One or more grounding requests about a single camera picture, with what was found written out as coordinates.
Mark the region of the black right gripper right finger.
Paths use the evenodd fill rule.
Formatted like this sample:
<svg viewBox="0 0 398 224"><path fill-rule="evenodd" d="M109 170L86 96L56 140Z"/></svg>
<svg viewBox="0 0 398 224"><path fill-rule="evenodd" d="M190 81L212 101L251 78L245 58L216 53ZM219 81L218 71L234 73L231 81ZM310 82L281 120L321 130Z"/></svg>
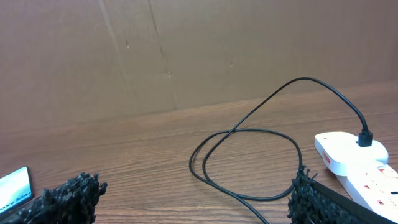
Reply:
<svg viewBox="0 0 398 224"><path fill-rule="evenodd" d="M302 166L292 180L287 218L294 224L394 224L310 176Z"/></svg>

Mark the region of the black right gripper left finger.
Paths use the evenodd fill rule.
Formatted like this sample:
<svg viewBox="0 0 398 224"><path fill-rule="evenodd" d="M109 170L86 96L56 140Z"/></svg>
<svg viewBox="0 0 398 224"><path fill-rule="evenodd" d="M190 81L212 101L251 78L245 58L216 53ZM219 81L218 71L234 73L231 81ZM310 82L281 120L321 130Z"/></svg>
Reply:
<svg viewBox="0 0 398 224"><path fill-rule="evenodd" d="M92 224L95 208L108 184L99 174L82 172L55 189L1 218L1 224Z"/></svg>

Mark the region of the black smartphone with lit screen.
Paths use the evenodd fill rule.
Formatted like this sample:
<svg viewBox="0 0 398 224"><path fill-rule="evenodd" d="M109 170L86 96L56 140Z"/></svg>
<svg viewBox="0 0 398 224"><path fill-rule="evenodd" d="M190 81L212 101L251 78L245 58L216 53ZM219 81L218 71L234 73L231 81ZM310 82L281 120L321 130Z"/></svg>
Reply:
<svg viewBox="0 0 398 224"><path fill-rule="evenodd" d="M27 166L1 177L1 218L35 197Z"/></svg>

